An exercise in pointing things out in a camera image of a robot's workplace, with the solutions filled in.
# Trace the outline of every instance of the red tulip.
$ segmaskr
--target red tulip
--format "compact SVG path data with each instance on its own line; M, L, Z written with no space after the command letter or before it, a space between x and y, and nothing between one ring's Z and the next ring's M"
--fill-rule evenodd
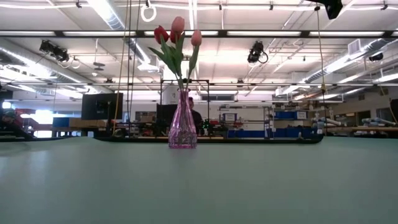
M200 46L201 45L201 32L200 30L195 30L192 34L191 44L193 46Z
M167 40L169 39L168 33L162 26L156 28L154 34L155 34L155 40L158 44L162 43L160 36L163 36L164 42L167 42Z
M173 32L173 31L172 31L172 33L170 34L170 40L172 41L173 44L176 44L177 41L180 39L180 37L181 37L181 34L176 33L176 32Z
M184 31L185 19L177 16L172 23L172 32L181 34Z

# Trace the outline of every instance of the duct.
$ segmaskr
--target duct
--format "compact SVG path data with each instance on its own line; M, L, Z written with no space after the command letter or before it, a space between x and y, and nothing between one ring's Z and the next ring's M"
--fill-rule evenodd
M397 42L397 39L377 39L374 40L364 47L361 47L360 50L354 54L349 54L348 52L342 53L337 58L333 59L328 65L323 67L323 71L321 67L318 67L311 72L309 72L305 78L302 79L301 83L311 83L314 80L321 78L322 76L327 76L339 69L344 68L347 65L354 63L355 61L370 57L374 54L378 54L387 49L387 46ZM287 86L282 90L283 94L288 94L294 90L296 90L297 86Z
M87 0L87 2L112 30L125 30L126 26L120 19L112 0ZM145 63L150 62L148 55L134 39L126 38L123 41L139 60Z
M363 47L360 53L354 55L344 54L335 59L332 63L330 63L326 67L324 67L323 71L322 68L318 68L317 72L315 73L310 72L309 73L310 75L307 78L305 78L304 82L311 83L312 81L321 78L324 75L329 75L334 71L337 71L359 59L369 57L378 52L383 52L385 51L386 47L389 44L392 44L396 41L397 39L377 39L375 41L372 41L371 43Z
M0 52L6 54L8 57L13 58L15 61L23 63L24 66L28 67L29 70L34 71L35 75L40 77L51 77L59 74L62 77L59 82L72 81L74 83L91 83L92 81L84 78L75 72L62 68L61 66L53 63L45 58L42 59L38 56L22 47L13 44L12 42L0 39ZM112 93L113 91L103 86L94 87L97 92Z
M339 81L338 83L350 82L350 81L352 81L354 79L363 77L363 76L368 75L370 73L378 72L378 71L380 71L380 69L383 69L383 68L384 68L384 71L386 71L386 69L391 68L392 66L394 66L397 63L398 63L398 58L392 59L392 60L390 60L388 62L384 62L384 63L382 63L382 64L380 64L378 66L375 66L375 67L373 67L373 68L371 68L369 70L366 70L366 71L360 72L358 74L355 74L353 76L350 76L348 78L345 78L345 79ZM352 89L352 88L350 88L350 87L348 87L348 88L347 87L337 87L337 88L335 88L333 90L329 90L328 92L332 93L332 94L342 94L342 93L346 93L347 94L346 91L348 91L350 89ZM319 94L320 94L320 90L313 90L313 91L307 93L306 95L296 96L295 100L304 99L304 98L311 98L311 97L317 96Z

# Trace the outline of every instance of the vase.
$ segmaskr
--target vase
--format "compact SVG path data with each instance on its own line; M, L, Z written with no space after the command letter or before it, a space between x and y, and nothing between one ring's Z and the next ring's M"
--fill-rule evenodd
M169 132L169 148L194 149L197 146L197 131L188 103L188 91L180 91Z

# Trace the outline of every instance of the pipe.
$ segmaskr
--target pipe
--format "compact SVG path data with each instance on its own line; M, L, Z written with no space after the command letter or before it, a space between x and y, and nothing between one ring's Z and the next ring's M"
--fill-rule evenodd
M87 3L97 12L112 30L125 30L126 25L120 19L112 0L87 0ZM150 58L141 46L132 38L125 38L124 43L137 55L137 58L145 63L150 63Z

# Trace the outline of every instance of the table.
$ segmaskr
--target table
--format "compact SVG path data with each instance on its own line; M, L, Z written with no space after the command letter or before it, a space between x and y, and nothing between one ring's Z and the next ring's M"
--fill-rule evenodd
M0 223L398 223L398 140L2 142Z

